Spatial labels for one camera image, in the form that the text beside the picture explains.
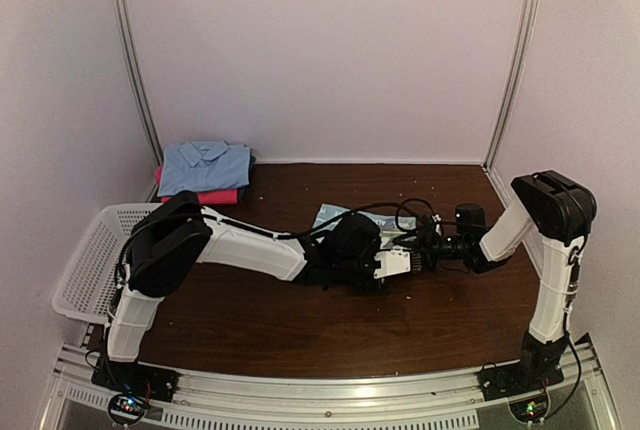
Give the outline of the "blue printed garment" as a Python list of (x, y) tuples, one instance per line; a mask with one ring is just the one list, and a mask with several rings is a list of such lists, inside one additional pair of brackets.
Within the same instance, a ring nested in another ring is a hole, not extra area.
[[(326, 229), (332, 230), (338, 224), (336, 217), (347, 211), (348, 209), (344, 207), (322, 204), (316, 214), (312, 227), (316, 228), (329, 220), (333, 220), (332, 223), (326, 226)], [(393, 215), (380, 215), (371, 212), (362, 212), (362, 215), (372, 220), (379, 227), (382, 249), (392, 248), (393, 239), (399, 236), (402, 230), (413, 230), (416, 227), (416, 219), (410, 216), (399, 216), (396, 218)]]

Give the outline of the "light blue shirt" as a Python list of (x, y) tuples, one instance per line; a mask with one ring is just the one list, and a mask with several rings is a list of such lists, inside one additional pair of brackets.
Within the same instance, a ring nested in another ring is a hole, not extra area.
[(247, 184), (251, 149), (225, 141), (187, 141), (164, 149), (160, 197), (187, 190), (203, 193)]

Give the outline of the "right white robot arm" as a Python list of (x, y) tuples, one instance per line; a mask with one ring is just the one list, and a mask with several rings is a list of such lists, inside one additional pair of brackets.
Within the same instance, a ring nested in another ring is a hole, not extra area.
[(597, 215), (591, 190), (554, 171), (516, 177), (513, 197), (493, 225), (478, 206), (458, 213), (453, 236), (440, 234), (445, 221), (422, 218), (396, 238), (424, 268), (457, 260), (475, 274), (504, 266), (519, 248), (534, 260), (539, 289), (512, 380), (530, 392), (545, 381), (570, 345), (570, 318), (581, 263)]

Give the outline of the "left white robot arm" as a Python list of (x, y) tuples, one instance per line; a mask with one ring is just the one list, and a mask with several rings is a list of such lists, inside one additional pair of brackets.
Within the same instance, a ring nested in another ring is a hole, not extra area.
[(123, 394), (143, 386), (143, 371), (133, 364), (141, 342), (160, 303), (179, 290), (197, 264), (231, 266), (301, 285), (370, 291), (383, 286), (385, 254), (378, 226), (359, 212), (342, 213), (335, 225), (276, 232), (206, 209), (194, 193), (183, 191), (139, 221), (120, 250), (115, 302), (104, 331), (104, 375)]

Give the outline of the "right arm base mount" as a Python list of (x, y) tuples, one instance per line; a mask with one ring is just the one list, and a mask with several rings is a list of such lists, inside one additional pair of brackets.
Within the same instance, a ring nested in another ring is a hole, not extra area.
[(567, 347), (566, 337), (542, 343), (526, 333), (518, 361), (504, 365), (489, 362), (477, 372), (484, 400), (509, 398), (562, 383), (560, 360)]

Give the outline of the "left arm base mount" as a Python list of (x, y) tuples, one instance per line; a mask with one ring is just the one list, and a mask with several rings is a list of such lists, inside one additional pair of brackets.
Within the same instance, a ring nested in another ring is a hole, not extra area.
[(174, 370), (134, 362), (115, 362), (101, 348), (91, 382), (99, 387), (147, 400), (171, 402), (179, 374)]

